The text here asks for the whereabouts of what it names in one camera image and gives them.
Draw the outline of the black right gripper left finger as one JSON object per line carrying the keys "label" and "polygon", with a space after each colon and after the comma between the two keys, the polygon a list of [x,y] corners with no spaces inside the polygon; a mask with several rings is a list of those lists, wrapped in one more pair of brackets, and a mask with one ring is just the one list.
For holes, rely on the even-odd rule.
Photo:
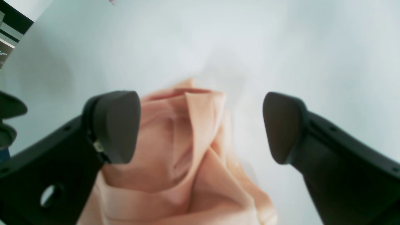
{"label": "black right gripper left finger", "polygon": [[104,164],[134,155],[141,105],[135,91],[92,97],[81,115],[1,163],[1,221],[75,225]]}

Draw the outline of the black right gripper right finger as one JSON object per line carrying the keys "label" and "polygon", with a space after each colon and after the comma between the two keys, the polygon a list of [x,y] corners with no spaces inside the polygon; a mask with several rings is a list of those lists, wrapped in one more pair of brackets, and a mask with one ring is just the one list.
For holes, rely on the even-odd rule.
{"label": "black right gripper right finger", "polygon": [[270,152],[293,166],[325,225],[398,225],[399,163],[378,153],[296,97],[269,92],[262,107]]}

